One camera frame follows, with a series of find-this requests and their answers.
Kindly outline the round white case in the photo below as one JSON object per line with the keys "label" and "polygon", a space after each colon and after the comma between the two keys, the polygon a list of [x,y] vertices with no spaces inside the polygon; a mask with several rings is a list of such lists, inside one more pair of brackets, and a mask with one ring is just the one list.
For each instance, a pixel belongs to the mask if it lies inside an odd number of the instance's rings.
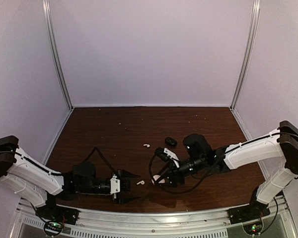
{"label": "round white case", "polygon": [[152,184],[155,184],[155,182],[158,182],[159,184],[165,184],[165,179],[161,178],[161,175],[154,175],[153,179],[151,180]]}

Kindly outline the black earbud charging case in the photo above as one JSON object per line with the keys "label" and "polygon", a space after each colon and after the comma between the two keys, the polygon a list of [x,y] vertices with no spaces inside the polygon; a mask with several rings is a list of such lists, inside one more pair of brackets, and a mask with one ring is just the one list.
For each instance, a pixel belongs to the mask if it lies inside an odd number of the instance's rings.
{"label": "black earbud charging case", "polygon": [[166,137],[164,139],[164,143],[168,146],[171,146],[171,147],[176,147],[177,146],[177,141],[171,137]]}

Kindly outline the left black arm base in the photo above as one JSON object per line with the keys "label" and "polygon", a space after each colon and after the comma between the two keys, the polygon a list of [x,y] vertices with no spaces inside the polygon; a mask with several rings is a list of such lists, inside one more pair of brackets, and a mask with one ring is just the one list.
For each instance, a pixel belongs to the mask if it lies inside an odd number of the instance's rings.
{"label": "left black arm base", "polygon": [[46,220],[75,225],[79,211],[57,205],[55,196],[47,193],[46,203],[42,207],[36,207],[36,215]]}

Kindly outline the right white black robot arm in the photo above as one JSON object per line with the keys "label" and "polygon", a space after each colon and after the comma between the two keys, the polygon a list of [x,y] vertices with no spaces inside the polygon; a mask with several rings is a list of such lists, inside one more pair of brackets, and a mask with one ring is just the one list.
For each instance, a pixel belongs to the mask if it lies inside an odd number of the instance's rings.
{"label": "right white black robot arm", "polygon": [[212,149],[206,138],[190,134],[182,141],[189,158],[180,161],[175,153],[158,147],[153,158],[159,157],[165,166],[157,175],[150,174],[154,185],[166,191],[167,186],[183,185],[185,178],[206,170],[209,174],[227,173],[244,165],[271,158],[279,158],[282,164],[253,192],[245,215],[255,219],[263,212],[292,180],[298,178],[298,128],[289,121],[282,121],[278,128],[252,140]]}

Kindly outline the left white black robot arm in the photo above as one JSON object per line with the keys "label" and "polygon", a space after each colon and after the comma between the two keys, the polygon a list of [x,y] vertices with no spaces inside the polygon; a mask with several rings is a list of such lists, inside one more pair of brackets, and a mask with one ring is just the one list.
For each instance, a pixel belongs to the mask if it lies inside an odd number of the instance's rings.
{"label": "left white black robot arm", "polygon": [[101,153],[100,158],[111,171],[109,178],[97,178],[96,167],[88,159],[74,165],[69,172],[54,171],[31,158],[18,142],[13,135],[0,138],[0,182],[41,208],[50,220],[57,220],[62,214],[55,204],[57,198],[72,201],[82,194],[112,196],[119,204],[130,201],[120,198],[120,193],[129,192],[130,180],[138,175],[114,169]]}

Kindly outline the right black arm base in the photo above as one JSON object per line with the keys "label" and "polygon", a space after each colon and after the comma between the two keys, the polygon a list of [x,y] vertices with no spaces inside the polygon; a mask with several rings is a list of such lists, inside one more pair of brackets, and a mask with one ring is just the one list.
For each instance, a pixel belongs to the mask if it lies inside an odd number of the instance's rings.
{"label": "right black arm base", "polygon": [[268,204],[257,201],[258,188],[253,190],[248,205],[228,209],[227,213],[231,224],[243,223],[270,215]]}

